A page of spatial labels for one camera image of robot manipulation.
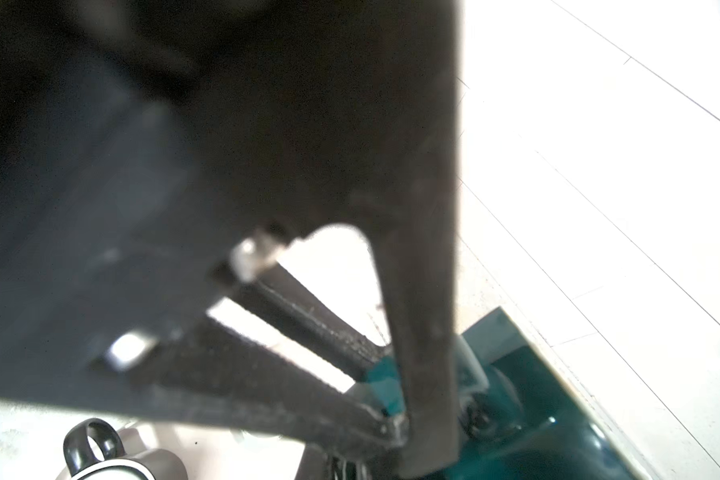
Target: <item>mug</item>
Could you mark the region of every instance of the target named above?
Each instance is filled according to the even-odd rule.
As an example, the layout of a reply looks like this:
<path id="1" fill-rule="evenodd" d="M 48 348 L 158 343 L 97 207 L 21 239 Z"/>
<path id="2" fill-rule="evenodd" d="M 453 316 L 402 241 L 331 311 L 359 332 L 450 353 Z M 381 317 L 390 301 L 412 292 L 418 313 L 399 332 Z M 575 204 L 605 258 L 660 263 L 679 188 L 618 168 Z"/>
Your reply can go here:
<path id="1" fill-rule="evenodd" d="M 98 445 L 104 460 L 96 458 L 88 437 Z M 88 418 L 67 433 L 64 460 L 71 480 L 187 480 L 181 459 L 168 450 L 153 448 L 126 455 L 117 431 L 100 418 Z"/>

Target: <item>grout line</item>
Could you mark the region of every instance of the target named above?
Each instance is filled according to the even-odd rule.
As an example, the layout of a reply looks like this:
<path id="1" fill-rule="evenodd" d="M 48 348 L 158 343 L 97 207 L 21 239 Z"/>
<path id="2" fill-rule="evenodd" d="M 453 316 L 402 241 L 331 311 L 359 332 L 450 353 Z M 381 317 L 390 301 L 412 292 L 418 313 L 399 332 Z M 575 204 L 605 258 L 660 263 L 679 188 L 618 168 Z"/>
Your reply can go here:
<path id="1" fill-rule="evenodd" d="M 640 374 L 639 374 L 637 371 L 635 371 L 635 369 L 632 367 L 632 365 L 630 365 L 630 363 L 621 355 L 621 353 L 619 353 L 618 350 L 616 350 L 616 348 L 611 344 L 611 342 L 609 342 L 608 339 L 605 338 L 605 335 L 603 335 L 603 333 L 600 332 L 600 331 L 597 329 L 597 327 L 595 326 L 595 324 L 592 323 L 592 321 L 590 320 L 590 318 L 589 318 L 588 316 L 586 316 L 586 315 L 584 314 L 584 312 L 581 311 L 581 309 L 576 305 L 576 303 L 574 303 L 574 302 L 568 297 L 568 295 L 567 295 L 565 292 L 563 292 L 563 289 L 561 289 L 560 286 L 558 286 L 557 283 L 555 283 L 554 279 L 547 273 L 547 271 L 546 271 L 544 268 L 542 268 L 542 266 L 536 261 L 535 258 L 532 257 L 532 255 L 531 255 L 530 253 L 528 253 L 528 250 L 526 250 L 525 247 L 518 241 L 518 239 L 515 238 L 514 235 L 512 235 L 512 232 L 510 232 L 509 229 L 508 229 L 506 226 L 504 226 L 504 224 L 501 223 L 501 220 L 499 220 L 499 218 L 497 218 L 497 217 L 494 215 L 494 213 L 493 213 L 492 211 L 490 211 L 490 208 L 488 208 L 488 206 L 483 203 L 483 201 L 480 199 L 480 197 L 478 197 L 477 195 L 474 194 L 474 192 L 472 191 L 472 189 L 471 189 L 467 184 L 464 184 L 464 186 L 467 188 L 467 190 L 469 190 L 469 191 L 472 193 L 472 195 L 474 195 L 475 198 L 478 199 L 478 201 L 480 202 L 480 204 L 490 213 L 490 216 L 492 216 L 493 218 L 496 219 L 496 221 L 499 223 L 499 225 L 501 225 L 501 227 L 504 228 L 504 230 L 509 234 L 509 236 L 512 237 L 512 240 L 514 240 L 515 243 L 517 243 L 517 244 L 519 245 L 519 247 L 520 247 L 521 249 L 523 249 L 523 252 L 525 252 L 525 253 L 528 255 L 528 257 L 536 264 L 536 266 L 538 266 L 539 269 L 541 269 L 541 271 L 544 272 L 544 274 L 547 276 L 547 278 L 550 279 L 550 281 L 557 287 L 557 289 L 560 291 L 560 293 L 562 293 L 563 295 L 565 295 L 565 297 L 568 299 L 568 301 L 570 302 L 570 304 L 573 305 L 574 308 L 579 311 L 579 313 L 581 313 L 581 315 L 586 319 L 587 322 L 589 322 L 590 325 L 592 325 L 592 328 L 595 329 L 595 332 L 596 332 L 596 333 L 599 333 L 600 336 L 603 337 L 603 340 L 605 341 L 605 343 L 607 343 L 610 348 L 614 349 L 614 351 L 615 351 L 616 354 L 619 356 L 619 358 L 621 358 L 621 359 L 624 361 L 624 363 L 626 364 L 626 366 L 628 366 L 628 367 L 630 368 L 630 370 L 632 370 L 632 372 L 637 376 L 638 379 L 640 379 L 640 381 L 643 383 L 643 385 L 645 385 L 646 388 L 649 389 L 651 393 L 653 393 L 653 395 L 659 400 L 659 402 L 661 402 L 661 404 L 664 406 L 664 408 L 666 408 L 666 410 L 667 410 L 670 414 L 672 414 L 672 416 L 675 418 L 675 420 L 677 420 L 677 422 L 681 425 L 681 427 L 683 427 L 683 428 L 686 430 L 686 432 L 688 432 L 688 435 L 690 435 L 691 438 L 693 438 L 693 440 L 696 441 L 696 443 L 699 444 L 699 447 L 702 448 L 702 450 L 704 451 L 704 453 L 706 453 L 706 454 L 711 458 L 711 460 L 715 463 L 715 465 L 717 465 L 718 468 L 720 468 L 720 464 L 717 462 L 717 460 L 715 460 L 715 458 L 714 458 L 713 456 L 710 455 L 710 453 L 709 453 L 709 451 L 707 451 L 706 447 L 704 447 L 704 445 L 702 445 L 701 442 L 699 442 L 699 440 L 691 433 L 691 430 L 689 430 L 689 429 L 685 426 L 685 424 L 683 424 L 683 423 L 680 421 L 680 419 L 675 415 L 675 413 L 664 403 L 664 401 L 661 399 L 661 397 L 659 397 L 659 396 L 656 394 L 656 392 L 654 392 L 653 389 L 650 388 L 650 385 L 648 385 L 648 383 L 643 379 L 643 377 L 641 377 Z"/>
<path id="2" fill-rule="evenodd" d="M 581 340 L 581 339 L 587 338 L 588 336 L 597 335 L 597 334 L 598 334 L 598 332 L 587 333 L 586 335 L 578 336 L 575 339 L 570 339 L 570 340 L 566 340 L 565 342 L 560 342 L 560 343 L 556 343 L 555 345 L 550 345 L 550 348 L 555 348 L 556 346 L 565 345 L 568 342 L 572 342 L 574 340 Z"/>
<path id="3" fill-rule="evenodd" d="M 659 264 L 657 264 L 657 263 L 653 260 L 653 258 L 650 257 L 650 255 L 646 254 L 645 251 L 644 251 L 642 248 L 640 248 L 640 247 L 635 243 L 635 241 L 632 240 L 632 239 L 629 237 L 629 235 L 625 234 L 624 231 L 623 231 L 621 228 L 619 228 L 619 226 L 616 225 L 610 218 L 608 218 L 608 216 L 605 215 L 601 209 L 597 208 L 597 206 L 596 206 L 594 203 L 592 203 L 592 200 L 590 200 L 590 199 L 587 198 L 583 193 L 581 193 L 581 190 L 579 190 L 578 188 L 576 188 L 576 185 L 572 184 L 572 183 L 570 182 L 570 180 L 568 180 L 568 179 L 565 177 L 565 175 L 563 175 L 554 165 L 552 165 L 542 154 L 540 154 L 539 152 L 536 152 L 536 154 L 537 154 L 539 157 L 541 157 L 542 160 L 544 160 L 545 162 L 547 162 L 547 165 L 549 165 L 553 170 L 555 170 L 555 171 L 557 172 L 557 174 L 558 174 L 559 176 L 561 176 L 561 177 L 563 178 L 563 180 L 565 180 L 565 181 L 568 183 L 568 185 L 570 185 L 574 190 L 576 190 L 576 192 L 578 192 L 579 195 L 581 195 L 582 198 L 584 198 L 587 202 L 589 202 L 589 204 L 592 205 L 592 207 L 595 208 L 595 210 L 597 210 L 597 212 L 598 212 L 600 215 L 602 215 L 603 218 L 605 218 L 606 220 L 608 220 L 608 222 L 609 222 L 611 225 L 613 225 L 614 228 L 615 228 L 616 230 L 618 230 L 620 234 L 624 235 L 624 238 L 626 238 L 627 240 L 629 240 L 629 241 L 635 246 L 635 248 L 637 248 L 643 255 L 645 255 L 645 257 L 646 257 L 648 260 L 651 261 L 652 264 L 656 265 L 656 268 L 658 268 L 659 270 L 661 270 L 661 273 L 664 274 L 664 275 L 666 275 L 666 278 L 672 280 L 672 283 L 674 283 L 675 285 L 677 285 L 677 288 L 679 288 L 683 293 L 685 293 L 686 295 L 688 295 L 688 298 L 690 298 L 691 300 L 693 300 L 693 302 L 699 306 L 699 308 L 702 310 L 702 312 L 706 313 L 706 314 L 708 315 L 708 317 L 711 318 L 712 321 L 715 322 L 715 323 L 717 323 L 717 325 L 720 327 L 720 322 L 717 321 L 717 319 L 716 319 L 714 316 L 712 316 L 712 314 L 711 314 L 710 312 L 708 312 L 708 311 L 706 310 L 706 308 L 704 308 L 704 307 L 701 305 L 701 303 L 697 302 L 696 299 L 693 298 L 690 293 L 686 292 L 686 289 L 682 288 L 682 286 L 681 286 L 679 283 L 677 283 L 677 280 L 673 279 L 672 276 L 670 276 L 670 274 L 668 274 L 667 272 L 665 272 L 664 269 L 663 269 Z"/>
<path id="4" fill-rule="evenodd" d="M 600 289 L 603 288 L 604 286 L 605 286 L 605 285 L 600 285 L 600 286 L 598 286 L 597 288 L 593 288 L 593 289 L 590 290 L 589 292 L 584 292 L 584 293 L 581 293 L 581 294 L 579 294 L 579 295 L 576 295 L 574 298 L 572 298 L 572 299 L 570 299 L 570 300 L 571 300 L 571 301 L 574 301 L 574 300 L 576 300 L 577 298 L 581 298 L 581 297 L 584 296 L 584 295 L 589 295 L 589 294 L 592 293 L 592 292 L 597 292 L 598 290 L 600 290 Z"/>
<path id="5" fill-rule="evenodd" d="M 557 3 L 555 0 L 549 0 L 549 1 L 552 2 L 553 4 L 557 5 L 558 7 L 560 7 L 560 9 L 561 9 L 563 12 L 566 12 L 568 15 L 570 15 L 570 16 L 573 17 L 573 18 L 575 18 L 579 23 L 581 23 L 582 25 L 584 25 L 585 27 L 587 27 L 589 30 L 591 30 L 592 32 L 595 32 L 600 38 L 602 38 L 602 39 L 605 40 L 606 42 L 612 44 L 612 45 L 613 45 L 615 48 L 617 48 L 620 52 L 624 53 L 625 55 L 630 55 L 629 53 L 625 52 L 622 47 L 620 47 L 619 45 L 613 43 L 611 40 L 609 40 L 608 38 L 606 38 L 603 34 L 601 34 L 601 33 L 598 32 L 597 30 L 595 30 L 594 28 L 592 28 L 591 26 L 589 26 L 588 24 L 586 24 L 585 21 L 583 21 L 581 18 L 578 18 L 576 15 L 574 15 L 574 14 L 571 13 L 570 11 L 566 10 L 565 7 L 563 7 L 562 5 L 560 5 L 559 3 Z M 634 60 L 635 62 L 637 62 L 638 65 L 640 65 L 641 67 L 643 67 L 643 68 L 644 68 L 645 70 L 647 70 L 648 72 L 651 72 L 652 74 L 654 74 L 659 80 L 661 80 L 662 82 L 664 82 L 664 83 L 668 84 L 669 86 L 671 86 L 677 93 L 681 94 L 683 97 L 685 97 L 685 98 L 687 98 L 688 100 L 692 101 L 695 106 L 699 107 L 701 110 L 704 110 L 705 112 L 707 112 L 708 114 L 710 114 L 715 120 L 717 120 L 717 121 L 720 122 L 720 117 L 718 117 L 717 115 L 715 115 L 715 114 L 712 113 L 711 111 L 709 111 L 709 110 L 707 110 L 706 108 L 704 108 L 703 106 L 701 106 L 701 105 L 699 104 L 699 102 L 693 100 L 691 97 L 689 97 L 688 95 L 686 95 L 685 93 L 683 93 L 678 87 L 672 85 L 672 83 L 670 83 L 670 82 L 668 82 L 667 80 L 665 80 L 664 77 L 662 77 L 662 76 L 659 75 L 658 73 L 654 72 L 653 70 L 651 70 L 650 68 L 648 68 L 647 66 L 645 66 L 645 64 L 644 64 L 643 62 L 641 62 L 640 60 L 637 60 L 637 59 L 634 58 L 632 55 L 630 55 L 630 57 L 626 60 L 626 62 L 628 62 L 629 60 Z"/>

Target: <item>white floor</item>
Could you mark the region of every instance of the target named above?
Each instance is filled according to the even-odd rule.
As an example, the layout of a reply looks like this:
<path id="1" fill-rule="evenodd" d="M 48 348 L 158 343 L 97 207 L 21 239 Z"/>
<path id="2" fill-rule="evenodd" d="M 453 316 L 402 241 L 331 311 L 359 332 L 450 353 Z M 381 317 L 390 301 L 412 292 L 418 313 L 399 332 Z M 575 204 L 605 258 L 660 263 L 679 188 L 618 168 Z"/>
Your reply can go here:
<path id="1" fill-rule="evenodd" d="M 464 0 L 457 327 L 505 306 L 659 477 L 720 479 L 717 4 L 556 2 Z M 282 263 L 388 340 L 356 231 L 326 228 Z M 216 314 L 336 388 L 351 384 L 230 302 Z M 54 478 L 64 432 L 86 416 L 0 402 L 0 478 L 28 462 Z M 228 429 L 142 429 L 171 433 L 192 480 L 272 456 Z M 278 448 L 283 461 L 250 478 L 294 473 L 300 447 Z"/>

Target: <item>teal object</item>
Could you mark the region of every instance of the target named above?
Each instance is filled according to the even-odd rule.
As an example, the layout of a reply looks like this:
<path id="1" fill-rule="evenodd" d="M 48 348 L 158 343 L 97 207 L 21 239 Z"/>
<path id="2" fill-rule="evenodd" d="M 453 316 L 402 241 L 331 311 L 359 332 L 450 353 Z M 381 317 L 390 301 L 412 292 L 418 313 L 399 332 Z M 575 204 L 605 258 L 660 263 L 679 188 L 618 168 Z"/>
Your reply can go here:
<path id="1" fill-rule="evenodd" d="M 570 398 L 502 309 L 456 340 L 458 462 L 428 478 L 450 480 L 634 480 L 640 478 Z M 368 374 L 392 416 L 404 412 L 392 357 Z"/>

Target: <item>black mug handle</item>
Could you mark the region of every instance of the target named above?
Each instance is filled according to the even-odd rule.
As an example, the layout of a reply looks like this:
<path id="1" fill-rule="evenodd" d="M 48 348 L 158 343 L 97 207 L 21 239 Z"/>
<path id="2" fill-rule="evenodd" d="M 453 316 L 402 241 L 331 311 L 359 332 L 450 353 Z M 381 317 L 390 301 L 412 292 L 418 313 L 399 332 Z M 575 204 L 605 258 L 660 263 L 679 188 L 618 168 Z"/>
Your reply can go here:
<path id="1" fill-rule="evenodd" d="M 71 476 L 98 463 L 94 450 L 88 443 L 88 437 L 91 437 L 99 446 L 104 460 L 125 455 L 123 442 L 112 425 L 101 418 L 88 418 L 69 430 L 67 436 L 64 437 L 64 460 Z"/>

